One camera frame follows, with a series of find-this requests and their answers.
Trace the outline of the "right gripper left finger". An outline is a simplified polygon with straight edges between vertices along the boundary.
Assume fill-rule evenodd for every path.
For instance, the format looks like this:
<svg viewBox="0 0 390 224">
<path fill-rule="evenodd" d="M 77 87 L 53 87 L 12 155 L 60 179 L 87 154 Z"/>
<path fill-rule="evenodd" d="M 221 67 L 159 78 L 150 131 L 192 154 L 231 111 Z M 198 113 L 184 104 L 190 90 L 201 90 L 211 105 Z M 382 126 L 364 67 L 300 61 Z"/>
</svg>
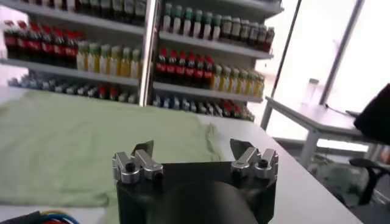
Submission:
<svg viewBox="0 0 390 224">
<path fill-rule="evenodd" d="M 137 184 L 141 178 L 161 184 L 164 167 L 152 159 L 154 141 L 137 144 L 131 154 L 116 152 L 112 158 L 113 178 L 124 184 Z"/>
</svg>

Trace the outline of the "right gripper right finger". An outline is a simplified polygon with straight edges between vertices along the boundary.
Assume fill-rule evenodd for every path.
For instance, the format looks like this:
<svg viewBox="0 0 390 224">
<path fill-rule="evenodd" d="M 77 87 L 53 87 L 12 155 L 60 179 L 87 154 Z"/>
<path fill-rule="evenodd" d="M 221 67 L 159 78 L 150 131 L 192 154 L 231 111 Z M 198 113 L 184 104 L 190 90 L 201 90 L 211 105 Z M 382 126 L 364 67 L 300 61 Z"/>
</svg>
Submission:
<svg viewBox="0 0 390 224">
<path fill-rule="evenodd" d="M 230 140 L 235 160 L 231 163 L 232 176 L 242 179 L 253 175 L 262 180 L 276 180 L 278 175 L 278 153 L 266 149 L 263 153 L 250 142 Z"/>
</svg>

